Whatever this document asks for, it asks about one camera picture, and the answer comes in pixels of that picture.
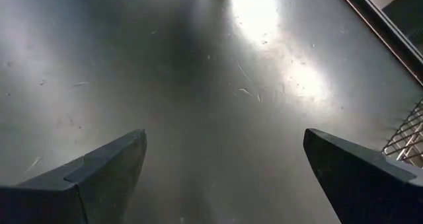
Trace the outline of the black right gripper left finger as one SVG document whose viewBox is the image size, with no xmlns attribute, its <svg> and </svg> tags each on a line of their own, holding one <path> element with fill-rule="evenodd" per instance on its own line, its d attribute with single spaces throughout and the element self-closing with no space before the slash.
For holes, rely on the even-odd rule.
<svg viewBox="0 0 423 224">
<path fill-rule="evenodd" d="M 0 224 L 121 224 L 147 136 L 134 130 L 14 186 L 0 186 Z"/>
</svg>

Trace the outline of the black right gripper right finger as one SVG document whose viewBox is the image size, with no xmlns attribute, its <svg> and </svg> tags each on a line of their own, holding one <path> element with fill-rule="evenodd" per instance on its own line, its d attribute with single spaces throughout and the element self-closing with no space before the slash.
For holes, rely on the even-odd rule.
<svg viewBox="0 0 423 224">
<path fill-rule="evenodd" d="M 303 148 L 341 224 L 423 224 L 423 169 L 314 128 Z"/>
</svg>

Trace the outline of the black table mat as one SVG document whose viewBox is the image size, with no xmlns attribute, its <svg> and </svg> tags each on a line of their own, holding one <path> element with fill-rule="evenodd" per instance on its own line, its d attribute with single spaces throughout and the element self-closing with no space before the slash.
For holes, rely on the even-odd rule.
<svg viewBox="0 0 423 224">
<path fill-rule="evenodd" d="M 0 184 L 144 129 L 124 224 L 338 224 L 305 130 L 380 149 L 422 97 L 345 0 L 0 0 Z"/>
</svg>

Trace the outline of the black mesh crate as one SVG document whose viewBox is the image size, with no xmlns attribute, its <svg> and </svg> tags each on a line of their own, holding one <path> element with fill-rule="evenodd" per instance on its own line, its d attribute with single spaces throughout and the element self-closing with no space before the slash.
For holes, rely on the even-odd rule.
<svg viewBox="0 0 423 224">
<path fill-rule="evenodd" d="M 393 0 L 383 12 L 423 55 L 423 0 Z"/>
</svg>

